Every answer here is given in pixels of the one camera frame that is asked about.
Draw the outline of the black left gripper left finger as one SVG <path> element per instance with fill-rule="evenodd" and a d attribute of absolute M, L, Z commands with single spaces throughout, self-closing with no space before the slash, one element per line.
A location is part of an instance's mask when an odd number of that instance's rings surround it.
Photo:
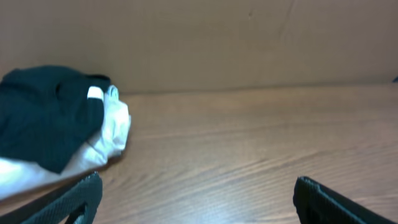
<path fill-rule="evenodd" d="M 93 172 L 1 216 L 1 224 L 92 224 L 103 196 L 103 181 Z"/>

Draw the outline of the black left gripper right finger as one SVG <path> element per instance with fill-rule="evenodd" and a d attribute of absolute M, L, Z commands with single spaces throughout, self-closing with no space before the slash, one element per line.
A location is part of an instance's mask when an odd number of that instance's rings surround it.
<path fill-rule="evenodd" d="M 293 204 L 301 224 L 394 224 L 306 176 L 296 180 Z"/>

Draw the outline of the black t-shirt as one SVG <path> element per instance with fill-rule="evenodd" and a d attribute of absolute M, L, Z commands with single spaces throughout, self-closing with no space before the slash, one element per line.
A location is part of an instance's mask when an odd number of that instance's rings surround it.
<path fill-rule="evenodd" d="M 59 174 L 102 127 L 105 75 L 47 65 L 15 69 L 1 80 L 1 157 Z"/>

